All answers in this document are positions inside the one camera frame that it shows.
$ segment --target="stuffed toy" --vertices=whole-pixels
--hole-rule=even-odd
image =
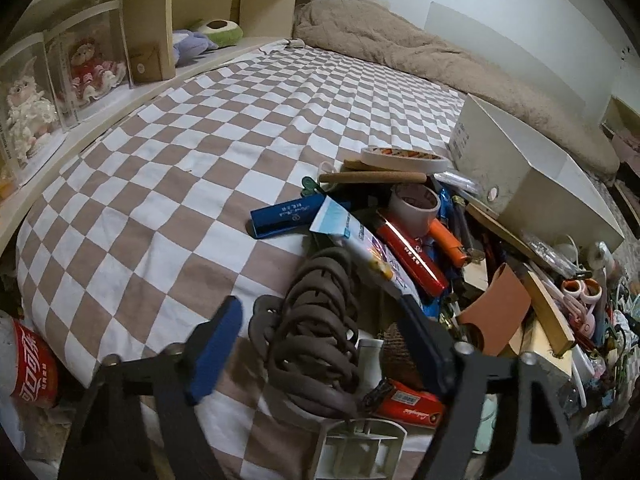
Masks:
[[[206,52],[216,50],[217,44],[199,32],[190,30],[174,30],[174,64],[182,66],[190,62],[193,58]]]
[[[32,57],[25,63],[14,82],[7,85],[6,92],[9,149],[21,167],[48,142],[49,133],[58,122],[56,107],[44,97],[44,91],[38,91],[33,71],[35,61]]]
[[[83,38],[69,51],[71,85],[80,106],[98,100],[119,85],[127,75],[124,61],[102,58],[94,38]]]
[[[242,38],[242,29],[237,23],[229,20],[200,20],[190,29],[204,34],[211,41],[217,43],[220,48],[235,45]]]

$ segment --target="brown coiled cord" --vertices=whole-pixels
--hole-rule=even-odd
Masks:
[[[284,299],[260,296],[254,303],[249,339],[269,384],[313,415],[358,413],[358,308],[350,275],[349,253],[325,249],[302,265]]]

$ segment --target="checkered bedsheet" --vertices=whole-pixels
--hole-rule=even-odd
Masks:
[[[286,291],[306,237],[255,240],[249,212],[368,145],[447,155],[462,105],[458,92],[312,48],[192,78],[70,161],[31,208],[17,241],[26,314],[88,384],[105,355],[154,355],[237,296],[241,337],[196,412],[230,478],[298,480],[318,421],[265,384],[246,328],[257,296]],[[411,432],[396,478],[414,472],[425,434]]]

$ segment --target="doll in red dress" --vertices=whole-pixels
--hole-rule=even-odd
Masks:
[[[93,38],[84,38],[71,48],[70,63],[71,84],[81,106],[107,95],[127,74],[123,61],[102,59]]]

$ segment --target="red wrapper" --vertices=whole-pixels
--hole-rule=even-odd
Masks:
[[[14,319],[17,377],[12,397],[50,408],[58,394],[58,369],[46,343]]]
[[[387,380],[393,387],[377,408],[376,415],[398,422],[435,428],[444,412],[444,405],[436,396],[427,392],[416,392],[404,384]]]
[[[420,243],[407,235],[388,212],[379,211],[378,215],[376,235],[388,245],[404,270],[422,290],[433,298],[439,297],[449,286],[449,280],[424,253]]]

